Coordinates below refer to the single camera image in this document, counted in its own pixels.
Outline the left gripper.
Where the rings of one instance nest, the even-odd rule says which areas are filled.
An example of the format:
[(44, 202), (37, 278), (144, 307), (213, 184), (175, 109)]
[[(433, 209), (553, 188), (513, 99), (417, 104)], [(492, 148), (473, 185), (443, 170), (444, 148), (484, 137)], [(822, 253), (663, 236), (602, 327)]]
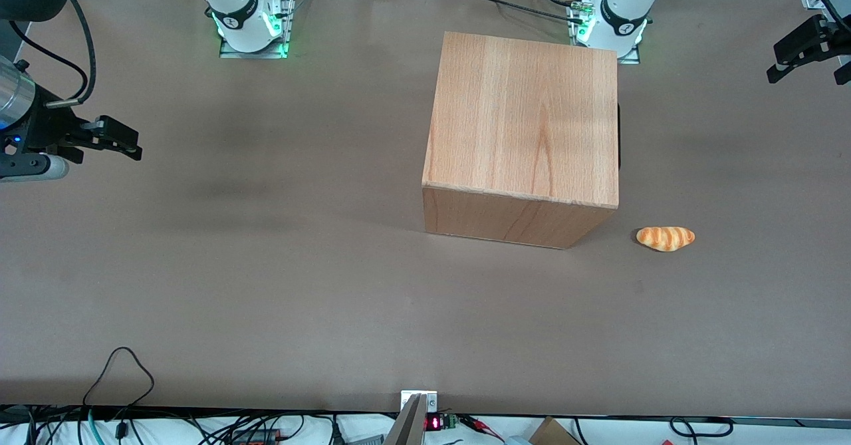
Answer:
[(775, 64), (766, 71), (769, 84), (776, 84), (791, 72), (817, 61), (849, 56), (849, 29), (824, 14), (808, 18), (812, 27), (795, 29), (774, 45)]

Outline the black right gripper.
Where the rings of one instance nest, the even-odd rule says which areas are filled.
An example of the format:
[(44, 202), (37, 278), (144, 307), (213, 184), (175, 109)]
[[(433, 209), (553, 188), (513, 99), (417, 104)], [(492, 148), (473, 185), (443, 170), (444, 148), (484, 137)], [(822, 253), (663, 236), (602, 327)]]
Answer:
[[(93, 139), (73, 138), (82, 130)], [(19, 155), (29, 153), (54, 154), (80, 165), (84, 153), (79, 148), (108, 150), (140, 161), (143, 149), (134, 144), (138, 141), (136, 130), (113, 117), (98, 116), (87, 122), (71, 108), (49, 109), (35, 102), (18, 121), (2, 123), (2, 166), (11, 166)]]

